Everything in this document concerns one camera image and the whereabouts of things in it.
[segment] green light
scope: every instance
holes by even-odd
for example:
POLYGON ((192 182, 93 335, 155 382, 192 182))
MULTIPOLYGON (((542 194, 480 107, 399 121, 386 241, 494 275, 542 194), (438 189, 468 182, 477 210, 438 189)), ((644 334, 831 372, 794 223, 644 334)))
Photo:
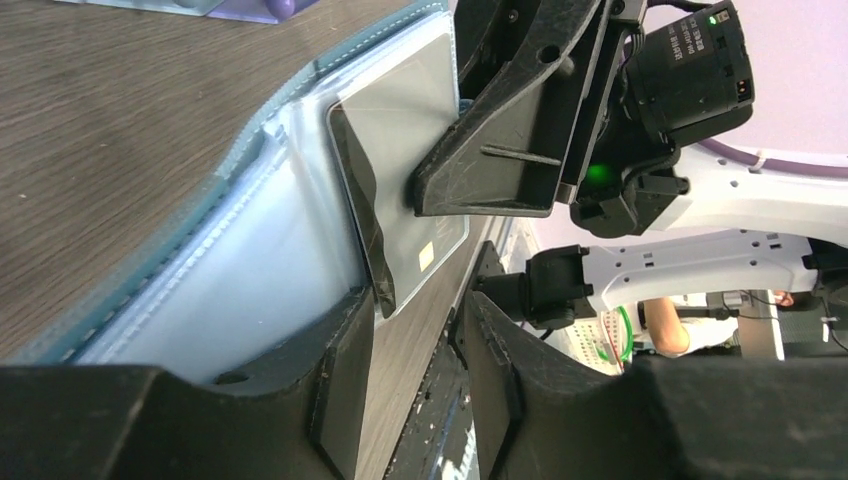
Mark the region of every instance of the green light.
POLYGON ((592 165, 586 170, 586 181, 590 185, 607 185, 612 183, 612 169, 606 165, 592 165))

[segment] person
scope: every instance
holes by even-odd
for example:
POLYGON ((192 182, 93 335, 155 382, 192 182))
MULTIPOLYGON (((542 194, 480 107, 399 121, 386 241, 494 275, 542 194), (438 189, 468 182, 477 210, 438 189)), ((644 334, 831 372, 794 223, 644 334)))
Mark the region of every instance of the person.
MULTIPOLYGON (((783 311, 811 310, 816 299, 810 293, 774 292, 775 305, 783 311)), ((657 353, 667 357, 680 357, 702 348, 721 345, 739 328, 735 318, 680 318, 676 307, 706 305, 706 294, 665 297, 643 302, 646 332, 635 338, 649 340, 657 353)))

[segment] wood grain surface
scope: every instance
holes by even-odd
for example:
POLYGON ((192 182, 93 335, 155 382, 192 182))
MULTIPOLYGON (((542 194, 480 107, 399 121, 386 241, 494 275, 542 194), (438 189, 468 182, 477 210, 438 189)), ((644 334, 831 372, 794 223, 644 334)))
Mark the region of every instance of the wood grain surface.
POLYGON ((153 232, 293 73, 406 3, 259 25, 0 1, 0 358, 153 232))

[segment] pink wall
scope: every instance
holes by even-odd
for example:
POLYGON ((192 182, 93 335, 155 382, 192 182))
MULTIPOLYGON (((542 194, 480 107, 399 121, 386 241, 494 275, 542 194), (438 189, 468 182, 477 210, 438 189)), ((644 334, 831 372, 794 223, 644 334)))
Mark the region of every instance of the pink wall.
MULTIPOLYGON (((757 100, 753 118, 719 138, 757 148, 848 153, 848 3, 735 0, 734 5, 745 29, 757 100)), ((657 7, 645 23, 653 30, 681 16, 674 8, 657 7)), ((541 248, 644 243, 706 231, 649 232, 604 241, 575 227, 563 205, 535 220, 534 228, 541 248)))

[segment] wooden table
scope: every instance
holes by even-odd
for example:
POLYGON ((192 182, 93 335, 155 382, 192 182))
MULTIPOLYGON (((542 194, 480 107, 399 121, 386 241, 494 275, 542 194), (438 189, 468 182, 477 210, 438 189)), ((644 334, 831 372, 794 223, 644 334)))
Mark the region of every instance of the wooden table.
MULTIPOLYGON (((321 0, 265 26, 0 2, 0 358, 152 233, 289 76, 405 3, 321 0)), ((377 333, 359 478, 385 470, 475 244, 377 333)))

